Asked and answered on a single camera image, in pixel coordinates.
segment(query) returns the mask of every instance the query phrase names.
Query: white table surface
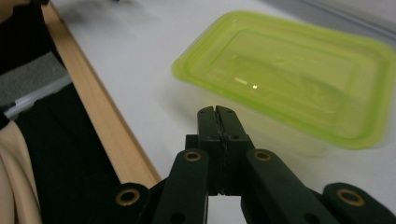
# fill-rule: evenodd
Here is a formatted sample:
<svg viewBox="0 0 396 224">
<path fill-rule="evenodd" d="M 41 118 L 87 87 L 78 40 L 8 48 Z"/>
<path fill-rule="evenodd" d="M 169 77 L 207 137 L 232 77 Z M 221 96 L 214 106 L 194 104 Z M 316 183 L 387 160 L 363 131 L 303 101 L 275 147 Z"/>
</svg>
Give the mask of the white table surface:
<svg viewBox="0 0 396 224">
<path fill-rule="evenodd" d="M 356 185 L 396 213 L 396 100 L 375 148 L 346 150 L 284 127 L 242 105 L 175 79 L 173 61 L 219 16 L 235 9 L 321 25 L 385 41 L 353 22 L 297 0 L 54 0 L 66 25 L 161 177 L 167 177 L 196 112 L 224 105 L 257 148 L 274 151 L 311 189 Z M 279 139 L 276 132 L 282 132 Z M 208 223 L 244 223 L 237 197 L 211 197 Z"/>
</svg>

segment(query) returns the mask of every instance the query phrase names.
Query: wooden frame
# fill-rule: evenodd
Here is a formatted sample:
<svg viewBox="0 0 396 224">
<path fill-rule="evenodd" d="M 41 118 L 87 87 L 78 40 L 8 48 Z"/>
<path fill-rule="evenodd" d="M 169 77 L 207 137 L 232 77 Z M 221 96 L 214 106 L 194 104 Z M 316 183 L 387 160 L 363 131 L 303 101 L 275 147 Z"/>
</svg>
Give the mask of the wooden frame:
<svg viewBox="0 0 396 224">
<path fill-rule="evenodd" d="M 147 188 L 161 178 L 53 5 L 43 7 L 49 33 L 121 183 Z"/>
</svg>

